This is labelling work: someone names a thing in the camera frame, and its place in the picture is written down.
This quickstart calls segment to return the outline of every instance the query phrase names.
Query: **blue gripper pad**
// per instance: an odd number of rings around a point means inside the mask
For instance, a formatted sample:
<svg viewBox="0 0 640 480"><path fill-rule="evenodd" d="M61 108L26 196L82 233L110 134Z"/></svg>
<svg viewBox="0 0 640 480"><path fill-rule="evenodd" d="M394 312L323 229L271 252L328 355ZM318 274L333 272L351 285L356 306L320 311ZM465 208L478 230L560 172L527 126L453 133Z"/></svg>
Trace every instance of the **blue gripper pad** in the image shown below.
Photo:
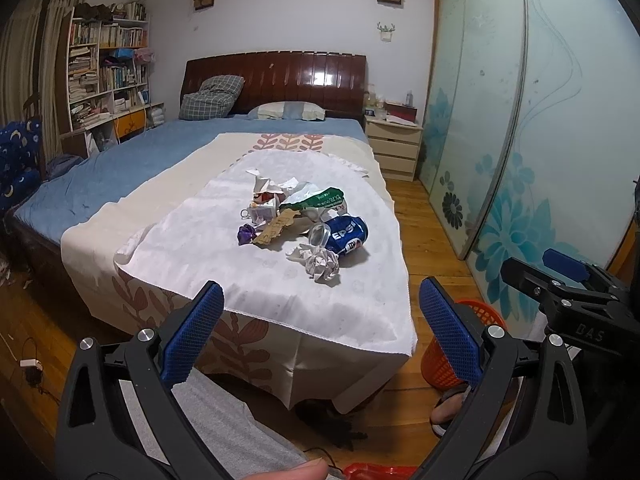
<svg viewBox="0 0 640 480"><path fill-rule="evenodd" d="M170 317L186 314L186 318L175 331L172 339L164 345L161 356L160 378L169 389L174 384L187 380L224 307L225 297L222 287L215 282L209 282L190 304L170 314ZM190 309L190 312L183 313L185 309Z"/></svg>
<svg viewBox="0 0 640 480"><path fill-rule="evenodd" d="M476 386L482 378L478 345L434 282L427 278L420 284L420 310L456 377Z"/></svg>
<svg viewBox="0 0 640 480"><path fill-rule="evenodd" d="M545 267L559 272L574 282L586 282L589 279L589 272L584 263L574 260L566 254L559 253L555 249L547 249L542 255L542 263Z"/></svg>

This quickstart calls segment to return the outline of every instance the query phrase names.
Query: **hand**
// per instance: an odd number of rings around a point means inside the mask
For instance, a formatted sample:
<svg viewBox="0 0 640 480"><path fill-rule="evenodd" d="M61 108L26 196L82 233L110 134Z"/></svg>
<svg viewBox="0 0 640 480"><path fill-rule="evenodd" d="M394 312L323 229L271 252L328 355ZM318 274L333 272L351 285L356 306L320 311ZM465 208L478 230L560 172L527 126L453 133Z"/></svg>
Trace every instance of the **hand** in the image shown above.
<svg viewBox="0 0 640 480"><path fill-rule="evenodd" d="M329 471L326 462L318 458L310 462L303 462L285 471L272 471L249 475L244 480L324 480Z"/></svg>

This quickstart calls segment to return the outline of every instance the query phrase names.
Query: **pepsi can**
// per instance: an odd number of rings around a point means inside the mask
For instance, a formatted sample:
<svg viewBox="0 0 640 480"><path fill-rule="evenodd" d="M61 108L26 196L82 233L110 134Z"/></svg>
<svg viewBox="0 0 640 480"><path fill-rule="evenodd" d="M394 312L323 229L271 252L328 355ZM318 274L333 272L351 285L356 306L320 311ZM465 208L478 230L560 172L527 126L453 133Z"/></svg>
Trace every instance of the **pepsi can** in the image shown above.
<svg viewBox="0 0 640 480"><path fill-rule="evenodd" d="M337 216L325 224L331 229L325 247L338 256L344 256L360 247L369 235L367 225L359 216Z"/></svg>

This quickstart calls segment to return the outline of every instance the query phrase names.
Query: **wooden headboard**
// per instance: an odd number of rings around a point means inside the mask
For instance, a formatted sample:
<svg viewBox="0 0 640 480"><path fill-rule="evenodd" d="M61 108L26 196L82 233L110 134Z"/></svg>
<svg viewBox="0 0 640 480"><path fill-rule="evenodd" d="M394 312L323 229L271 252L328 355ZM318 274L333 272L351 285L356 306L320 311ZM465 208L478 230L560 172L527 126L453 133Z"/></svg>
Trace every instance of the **wooden headboard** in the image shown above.
<svg viewBox="0 0 640 480"><path fill-rule="evenodd" d="M333 52L247 52L191 59L184 71L180 103L215 75L241 75L244 87L232 114L276 101L307 101L328 117L362 118L367 58Z"/></svg>

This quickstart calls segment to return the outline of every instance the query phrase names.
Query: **red box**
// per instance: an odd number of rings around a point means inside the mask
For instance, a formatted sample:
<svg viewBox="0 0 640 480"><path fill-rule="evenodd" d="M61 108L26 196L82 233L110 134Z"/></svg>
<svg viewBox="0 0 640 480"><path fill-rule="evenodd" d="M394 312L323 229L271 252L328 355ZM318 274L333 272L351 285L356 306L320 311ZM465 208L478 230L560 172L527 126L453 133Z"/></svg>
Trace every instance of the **red box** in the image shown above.
<svg viewBox="0 0 640 480"><path fill-rule="evenodd" d="M385 110L390 115L395 115L396 117L400 117L401 119L411 121L412 123L415 123L415 117L418 114L418 108L413 108L411 106L405 106L405 105L396 105L391 103L385 103Z"/></svg>

